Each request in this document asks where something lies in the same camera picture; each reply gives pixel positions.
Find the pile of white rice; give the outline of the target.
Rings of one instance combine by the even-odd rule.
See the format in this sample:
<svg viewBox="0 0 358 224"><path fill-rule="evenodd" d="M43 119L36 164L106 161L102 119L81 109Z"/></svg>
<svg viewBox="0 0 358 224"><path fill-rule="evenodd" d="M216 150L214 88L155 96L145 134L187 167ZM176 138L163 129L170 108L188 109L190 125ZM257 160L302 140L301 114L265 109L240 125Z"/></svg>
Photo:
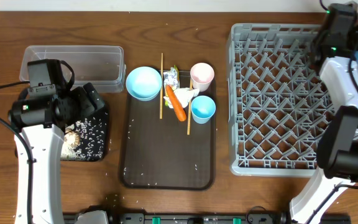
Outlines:
<svg viewBox="0 0 358 224"><path fill-rule="evenodd" d="M95 162L104 157L108 133L109 116L105 112L79 120L66 129L80 134L80 145L73 153L61 152L62 161Z"/></svg>

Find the brown dried mushroom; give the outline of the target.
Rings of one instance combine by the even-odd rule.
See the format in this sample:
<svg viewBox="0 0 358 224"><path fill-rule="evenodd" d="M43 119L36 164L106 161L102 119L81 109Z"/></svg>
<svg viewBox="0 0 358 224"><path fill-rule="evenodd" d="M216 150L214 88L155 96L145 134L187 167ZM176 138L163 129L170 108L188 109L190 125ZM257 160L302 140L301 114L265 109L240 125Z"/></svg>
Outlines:
<svg viewBox="0 0 358 224"><path fill-rule="evenodd" d="M62 152L67 154L73 153L74 150L80 145L80 143L80 134L73 129L66 129Z"/></svg>

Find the light blue plastic bowl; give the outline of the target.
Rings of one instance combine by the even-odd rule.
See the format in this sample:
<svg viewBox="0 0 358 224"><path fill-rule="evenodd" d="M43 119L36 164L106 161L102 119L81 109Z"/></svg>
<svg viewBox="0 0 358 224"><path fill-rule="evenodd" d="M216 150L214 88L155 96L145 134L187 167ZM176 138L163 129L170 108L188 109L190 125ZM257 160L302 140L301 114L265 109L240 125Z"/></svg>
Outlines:
<svg viewBox="0 0 358 224"><path fill-rule="evenodd" d="M150 101L159 95L162 87L160 73L152 67L133 69L126 78L127 92L140 101Z"/></svg>

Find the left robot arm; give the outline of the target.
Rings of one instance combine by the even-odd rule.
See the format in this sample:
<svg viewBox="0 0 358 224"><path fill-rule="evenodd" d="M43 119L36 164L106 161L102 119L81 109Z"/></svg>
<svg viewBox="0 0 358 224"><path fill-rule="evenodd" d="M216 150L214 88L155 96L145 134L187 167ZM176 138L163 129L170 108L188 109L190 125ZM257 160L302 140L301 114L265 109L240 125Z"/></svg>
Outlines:
<svg viewBox="0 0 358 224"><path fill-rule="evenodd" d="M29 87L8 112L18 158L16 223L64 223L60 159L65 128L106 111L91 83L74 87L63 60L29 62Z"/></svg>

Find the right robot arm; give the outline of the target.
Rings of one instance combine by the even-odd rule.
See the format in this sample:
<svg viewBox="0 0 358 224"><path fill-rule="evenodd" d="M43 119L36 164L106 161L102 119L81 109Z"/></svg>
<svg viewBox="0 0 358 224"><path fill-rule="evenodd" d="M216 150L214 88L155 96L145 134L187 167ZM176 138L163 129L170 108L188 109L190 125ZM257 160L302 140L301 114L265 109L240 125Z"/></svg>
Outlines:
<svg viewBox="0 0 358 224"><path fill-rule="evenodd" d="M358 2L332 3L325 11L309 60L335 115L319 140L314 174L280 223L332 223L325 211L345 190L358 190Z"/></svg>

